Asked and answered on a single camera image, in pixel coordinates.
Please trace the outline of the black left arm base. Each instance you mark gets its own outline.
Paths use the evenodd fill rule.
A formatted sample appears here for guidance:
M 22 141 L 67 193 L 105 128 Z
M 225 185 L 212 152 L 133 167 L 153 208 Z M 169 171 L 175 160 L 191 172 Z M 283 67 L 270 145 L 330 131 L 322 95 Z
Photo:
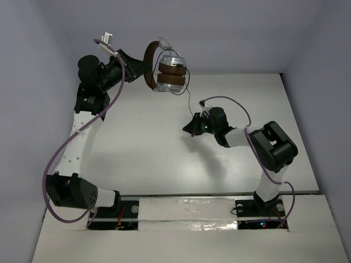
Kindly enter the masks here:
M 95 218 L 94 213 L 88 217 L 89 230 L 96 231 L 134 231 L 138 230 L 139 198 L 122 198 L 117 208 L 98 208 Z

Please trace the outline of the brown silver headphones with cable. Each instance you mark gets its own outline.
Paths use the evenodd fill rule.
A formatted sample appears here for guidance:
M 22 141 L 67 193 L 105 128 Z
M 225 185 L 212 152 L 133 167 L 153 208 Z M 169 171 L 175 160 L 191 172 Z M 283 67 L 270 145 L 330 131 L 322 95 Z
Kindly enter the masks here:
M 143 73 L 145 83 L 154 92 L 180 96 L 189 91 L 190 72 L 186 61 L 165 38 L 148 44 L 143 62 L 148 67 Z

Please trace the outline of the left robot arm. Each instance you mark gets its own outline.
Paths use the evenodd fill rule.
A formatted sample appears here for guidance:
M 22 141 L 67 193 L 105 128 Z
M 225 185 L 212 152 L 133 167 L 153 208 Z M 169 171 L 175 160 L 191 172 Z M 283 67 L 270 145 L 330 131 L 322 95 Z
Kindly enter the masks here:
M 110 216 L 121 212 L 120 193 L 105 190 L 85 178 L 94 138 L 101 128 L 107 110 L 116 102 L 108 90 L 123 87 L 151 70 L 152 64 L 127 55 L 123 50 L 113 52 L 104 64 L 95 55 L 86 55 L 77 63 L 80 80 L 73 109 L 73 125 L 69 138 L 57 149 L 62 154 L 52 174 L 50 164 L 45 168 L 42 191 L 47 208 L 53 206 L 105 211 Z

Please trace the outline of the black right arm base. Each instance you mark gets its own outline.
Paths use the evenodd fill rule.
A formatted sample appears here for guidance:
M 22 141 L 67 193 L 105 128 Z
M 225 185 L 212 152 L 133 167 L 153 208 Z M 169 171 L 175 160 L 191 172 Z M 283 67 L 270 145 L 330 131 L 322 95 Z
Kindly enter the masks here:
M 281 199 L 267 208 L 260 208 L 254 199 L 240 199 L 230 210 L 237 218 L 239 230 L 288 229 L 285 207 Z

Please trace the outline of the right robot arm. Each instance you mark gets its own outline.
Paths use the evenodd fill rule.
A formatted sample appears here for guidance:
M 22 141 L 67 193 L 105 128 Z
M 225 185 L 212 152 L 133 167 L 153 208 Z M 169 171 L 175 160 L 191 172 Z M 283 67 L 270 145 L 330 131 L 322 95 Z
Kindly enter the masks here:
M 237 128 L 229 125 L 221 107 L 212 107 L 194 113 L 192 120 L 183 127 L 192 137 L 212 134 L 222 147 L 250 147 L 261 166 L 261 180 L 254 192 L 254 211 L 266 215 L 273 209 L 279 187 L 287 167 L 298 155 L 296 144 L 275 121 L 261 128 Z

